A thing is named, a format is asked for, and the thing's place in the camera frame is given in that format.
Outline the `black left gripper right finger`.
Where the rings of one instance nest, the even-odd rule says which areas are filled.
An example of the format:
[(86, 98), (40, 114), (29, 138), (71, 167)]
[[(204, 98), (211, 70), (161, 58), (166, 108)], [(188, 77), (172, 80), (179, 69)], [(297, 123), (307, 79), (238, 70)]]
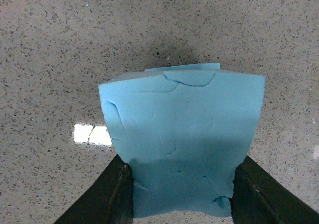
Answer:
[(231, 216), (235, 224), (317, 224), (319, 214), (251, 157), (236, 168)]

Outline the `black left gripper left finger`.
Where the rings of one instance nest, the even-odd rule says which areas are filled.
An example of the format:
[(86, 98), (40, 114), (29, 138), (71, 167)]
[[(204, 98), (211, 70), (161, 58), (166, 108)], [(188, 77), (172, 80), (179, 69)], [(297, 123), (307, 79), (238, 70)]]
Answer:
[(56, 224), (132, 224), (133, 177), (116, 155), (92, 186), (59, 217)]

